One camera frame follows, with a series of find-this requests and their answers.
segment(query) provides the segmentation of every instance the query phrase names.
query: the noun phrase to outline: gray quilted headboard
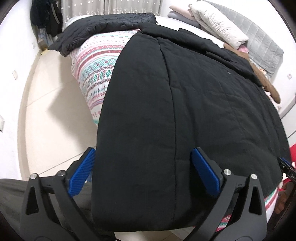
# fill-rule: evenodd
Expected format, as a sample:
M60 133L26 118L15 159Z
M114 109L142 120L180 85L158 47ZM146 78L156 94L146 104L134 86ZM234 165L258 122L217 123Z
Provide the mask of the gray quilted headboard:
M250 19L227 7L210 1L206 2L212 4L215 8L221 11L249 37L247 48L250 51L250 59L257 66L265 69L268 77L271 77L276 71L284 51Z

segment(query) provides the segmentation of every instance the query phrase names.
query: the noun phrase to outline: person's hand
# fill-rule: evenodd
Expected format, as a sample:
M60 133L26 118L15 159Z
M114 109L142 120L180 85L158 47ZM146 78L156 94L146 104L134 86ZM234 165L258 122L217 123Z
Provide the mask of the person's hand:
M286 190L287 189L287 184L288 183L285 183L282 187L282 189ZM281 211L284 210L285 208L285 203L287 201L288 197L286 195L286 192L285 191L280 191L279 192L279 198L278 200L276 201L276 206L274 208L274 211L276 214L280 214Z

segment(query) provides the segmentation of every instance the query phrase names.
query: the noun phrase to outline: striped bedspread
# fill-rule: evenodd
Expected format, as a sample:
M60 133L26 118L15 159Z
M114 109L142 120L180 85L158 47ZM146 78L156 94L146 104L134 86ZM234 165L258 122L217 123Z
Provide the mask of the striped bedspread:
M137 30L96 34L70 53L72 74L91 111L99 123L102 104L120 52Z

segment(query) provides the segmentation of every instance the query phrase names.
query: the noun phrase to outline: blue pad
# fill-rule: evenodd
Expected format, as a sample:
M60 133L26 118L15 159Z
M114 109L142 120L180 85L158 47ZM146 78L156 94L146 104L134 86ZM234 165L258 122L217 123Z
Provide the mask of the blue pad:
M210 196L217 198L220 194L221 186L223 184L223 176L221 174L222 170L216 163L214 163L214 161L210 160L204 153L203 156L200 151L197 148L193 149L193 151L191 152L192 163L196 168L206 188L207 193ZM216 172L212 169L208 162L211 162L211 165L215 166Z
M94 166L95 152L96 150L93 148L87 149L87 151L77 162L79 166L70 177L68 183L68 193L71 197L74 197L80 193L86 179L90 175Z

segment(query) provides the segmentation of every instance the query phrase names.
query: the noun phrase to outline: brown cloth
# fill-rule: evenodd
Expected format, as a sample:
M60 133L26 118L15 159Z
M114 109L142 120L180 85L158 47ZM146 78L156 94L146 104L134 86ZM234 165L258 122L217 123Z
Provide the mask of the brown cloth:
M279 97L279 93L277 92L276 88L268 81L268 79L264 76L263 73L254 65L253 63L250 62L249 54L235 50L233 47L228 45L227 43L224 43L224 48L228 49L234 53L236 53L238 56L245 58L246 60L249 61L254 73L260 80L260 83L264 87L265 91L270 92L271 97L274 99L276 103L281 103L281 98Z

